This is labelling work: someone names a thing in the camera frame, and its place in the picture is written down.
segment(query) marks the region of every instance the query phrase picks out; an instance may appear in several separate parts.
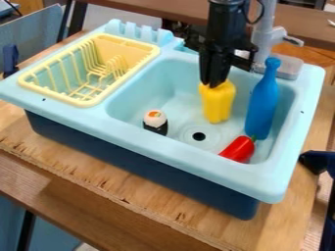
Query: bottle cap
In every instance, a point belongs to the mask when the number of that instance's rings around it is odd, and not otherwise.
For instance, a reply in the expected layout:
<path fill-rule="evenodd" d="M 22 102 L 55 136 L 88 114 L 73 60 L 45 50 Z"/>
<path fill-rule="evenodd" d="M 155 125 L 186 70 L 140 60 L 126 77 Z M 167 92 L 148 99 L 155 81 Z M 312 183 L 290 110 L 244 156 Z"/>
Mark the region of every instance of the bottle cap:
<path fill-rule="evenodd" d="M 280 67 L 280 64 L 280 59 L 274 57 L 268 57 L 265 61 L 265 65 L 267 68 L 278 69 Z"/>

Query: metal frame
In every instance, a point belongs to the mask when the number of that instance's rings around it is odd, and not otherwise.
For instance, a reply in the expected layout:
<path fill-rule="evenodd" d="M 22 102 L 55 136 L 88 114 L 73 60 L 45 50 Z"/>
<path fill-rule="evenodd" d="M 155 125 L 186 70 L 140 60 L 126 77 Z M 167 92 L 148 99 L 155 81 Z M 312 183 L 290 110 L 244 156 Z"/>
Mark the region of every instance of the metal frame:
<path fill-rule="evenodd" d="M 60 31 L 58 33 L 57 42 L 61 42 L 65 37 L 71 36 L 80 32 L 85 20 L 87 12 L 87 3 L 75 1 L 74 8 L 72 12 L 71 22 L 69 31 L 67 32 L 67 23 L 69 19 L 69 14 L 71 10 L 73 0 L 67 0 L 66 9 L 62 18 Z"/>
<path fill-rule="evenodd" d="M 24 214 L 24 222 L 21 228 L 20 239 L 17 251 L 28 251 L 32 237 L 33 228 L 35 225 L 36 216 L 26 210 Z"/>

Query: wooden surface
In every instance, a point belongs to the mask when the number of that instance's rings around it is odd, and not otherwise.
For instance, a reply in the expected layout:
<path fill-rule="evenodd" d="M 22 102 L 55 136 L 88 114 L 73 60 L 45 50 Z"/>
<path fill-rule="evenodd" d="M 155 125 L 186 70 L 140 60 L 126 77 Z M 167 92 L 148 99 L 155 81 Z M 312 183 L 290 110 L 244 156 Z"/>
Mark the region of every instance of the wooden surface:
<path fill-rule="evenodd" d="M 20 11 L 24 14 L 30 14 L 44 7 L 43 0 L 15 0 L 14 3 L 20 4 Z"/>
<path fill-rule="evenodd" d="M 79 0 L 149 16 L 182 21 L 194 25 L 207 23 L 207 0 Z M 255 13 L 256 4 L 251 13 Z M 291 35 L 305 40 L 307 45 L 334 50 L 335 28 L 327 19 L 335 20 L 335 13 L 278 4 L 275 24 L 284 26 Z"/>
<path fill-rule="evenodd" d="M 331 69 L 330 63 L 324 67 Z M 334 98 L 335 87 L 324 86 L 305 150 L 325 149 Z M 283 202 L 261 204 L 256 217 L 243 222 L 35 134 L 20 108 L 1 102 L 0 110 L 0 148 L 12 154 L 0 151 L 0 192 L 93 246 L 233 251 L 302 246 L 317 179 L 301 165 Z"/>
<path fill-rule="evenodd" d="M 335 84 L 335 51 L 327 51 L 309 46 L 296 48 L 290 44 L 275 46 L 273 51 L 289 56 L 299 57 L 304 59 L 308 64 L 324 67 L 326 69 L 324 84 L 326 86 Z M 334 120 L 326 149 L 329 151 L 335 151 Z M 302 251 L 318 251 L 319 249 L 332 181 L 333 180 L 328 173 L 322 174 L 317 181 L 317 192 L 314 198 L 308 229 L 302 245 Z"/>

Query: dark blue sink base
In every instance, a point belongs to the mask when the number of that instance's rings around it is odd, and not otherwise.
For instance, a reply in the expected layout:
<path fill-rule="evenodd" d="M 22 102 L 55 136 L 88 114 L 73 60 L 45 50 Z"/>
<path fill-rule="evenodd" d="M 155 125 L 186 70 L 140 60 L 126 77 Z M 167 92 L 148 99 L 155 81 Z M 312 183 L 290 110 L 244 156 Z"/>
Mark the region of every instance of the dark blue sink base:
<path fill-rule="evenodd" d="M 250 220 L 260 201 L 198 176 L 170 167 L 117 145 L 25 111 L 34 131 L 57 142 L 215 207 Z"/>

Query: light blue sink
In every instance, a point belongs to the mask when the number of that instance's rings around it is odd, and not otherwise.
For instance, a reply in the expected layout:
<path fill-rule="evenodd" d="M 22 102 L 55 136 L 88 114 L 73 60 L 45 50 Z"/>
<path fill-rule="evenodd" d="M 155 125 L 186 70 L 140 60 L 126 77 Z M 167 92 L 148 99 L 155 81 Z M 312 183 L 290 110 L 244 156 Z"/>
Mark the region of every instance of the light blue sink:
<path fill-rule="evenodd" d="M 138 27 L 136 32 L 132 28 L 132 24 L 110 21 L 93 33 L 143 40 Z M 237 87 L 237 96 L 231 119 L 211 125 L 202 116 L 198 55 L 183 50 L 183 41 L 167 31 L 154 34 L 152 40 L 147 36 L 147 41 L 158 44 L 161 55 L 96 106 L 79 108 L 21 88 L 17 78 L 25 70 L 1 82 L 0 97 L 54 122 L 165 163 L 171 169 L 183 170 L 266 203 L 281 201 L 311 124 L 324 70 L 304 65 L 297 80 L 278 80 L 280 101 L 270 135 L 257 142 L 250 164 L 240 164 L 217 153 L 244 133 L 250 93 L 262 76 L 232 68 L 229 79 Z M 167 114 L 167 136 L 142 128 L 143 115 L 151 109 L 162 109 Z M 195 132 L 202 132 L 206 139 L 193 139 Z"/>

